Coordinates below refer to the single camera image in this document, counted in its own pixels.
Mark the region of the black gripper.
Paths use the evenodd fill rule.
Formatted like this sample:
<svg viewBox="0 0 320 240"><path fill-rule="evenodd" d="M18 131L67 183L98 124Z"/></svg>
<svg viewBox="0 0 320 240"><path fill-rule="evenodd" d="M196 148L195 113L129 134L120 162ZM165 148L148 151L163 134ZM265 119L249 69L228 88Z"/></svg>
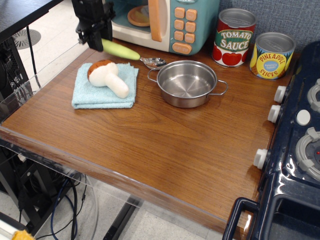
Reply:
<svg viewBox="0 0 320 240"><path fill-rule="evenodd" d="M116 16L114 2L106 0L72 0L79 20L76 32L78 42L88 44L90 49L103 51L102 39L112 41L112 19Z"/></svg>

